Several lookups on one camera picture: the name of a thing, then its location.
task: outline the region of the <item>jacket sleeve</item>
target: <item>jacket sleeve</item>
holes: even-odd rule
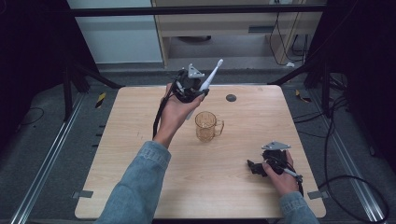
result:
[[[147,141],[113,189],[95,223],[151,223],[171,159],[169,151]]]
[[[298,191],[285,194],[280,198],[280,210],[285,218],[285,223],[319,224],[315,214]]]

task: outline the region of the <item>hand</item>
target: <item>hand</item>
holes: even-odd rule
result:
[[[172,84],[170,83],[166,85],[165,96],[171,86]],[[163,109],[160,128],[153,140],[168,148],[178,128],[181,127],[190,112],[200,105],[204,97],[202,94],[196,97],[191,103],[184,104],[176,96],[171,96]]]
[[[288,150],[286,150],[286,157],[288,159],[288,163],[292,166],[293,159],[291,158]],[[278,175],[274,172],[272,167],[265,162],[262,164],[262,168],[264,168],[265,173],[267,173],[268,176],[271,178],[271,181],[273,182],[280,196],[294,191],[299,191],[297,181],[294,176],[289,175],[286,172],[283,172],[282,175]]]

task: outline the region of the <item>mug handle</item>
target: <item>mug handle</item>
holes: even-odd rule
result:
[[[215,126],[215,137],[221,135],[222,130],[224,128],[224,120],[222,119],[216,119],[216,126]]]

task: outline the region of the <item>wooden table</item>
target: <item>wooden table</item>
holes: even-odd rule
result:
[[[121,179],[138,149],[152,137],[152,124],[165,87],[120,89],[93,160],[76,216],[97,218],[111,190]],[[235,102],[226,96],[234,94]],[[195,136],[194,118],[210,111],[224,120],[222,135],[209,143]],[[212,86],[191,119],[178,130],[163,182],[156,218],[282,217],[278,195],[269,178],[253,175],[247,160],[262,162],[262,145],[273,140],[291,145],[294,168],[304,177],[304,195],[317,217],[326,211],[296,132],[282,90],[278,86]]]

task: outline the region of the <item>wall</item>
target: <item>wall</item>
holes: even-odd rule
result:
[[[68,0],[71,8],[151,7],[149,0]],[[99,70],[163,64],[153,16],[76,18]]]

